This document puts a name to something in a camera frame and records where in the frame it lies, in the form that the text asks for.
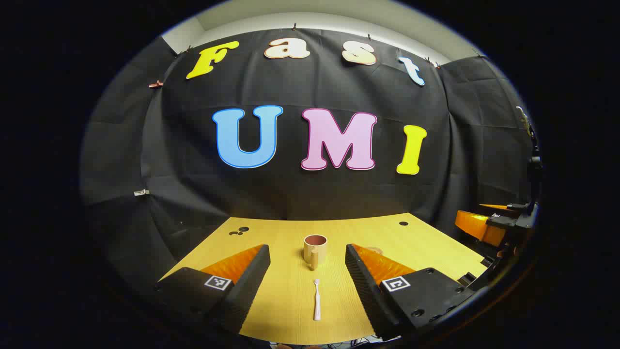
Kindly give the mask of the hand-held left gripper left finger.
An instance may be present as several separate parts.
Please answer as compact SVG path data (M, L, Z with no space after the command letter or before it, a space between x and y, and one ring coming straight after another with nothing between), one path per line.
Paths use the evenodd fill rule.
M270 263L269 246L259 244L202 269L181 267L155 289L193 327L239 334Z

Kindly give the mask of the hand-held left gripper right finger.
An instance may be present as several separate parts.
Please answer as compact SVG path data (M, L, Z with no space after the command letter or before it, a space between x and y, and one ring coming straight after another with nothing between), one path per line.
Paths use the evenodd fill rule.
M368 248L348 244L345 264L376 336L421 335L474 291L436 268L414 271Z

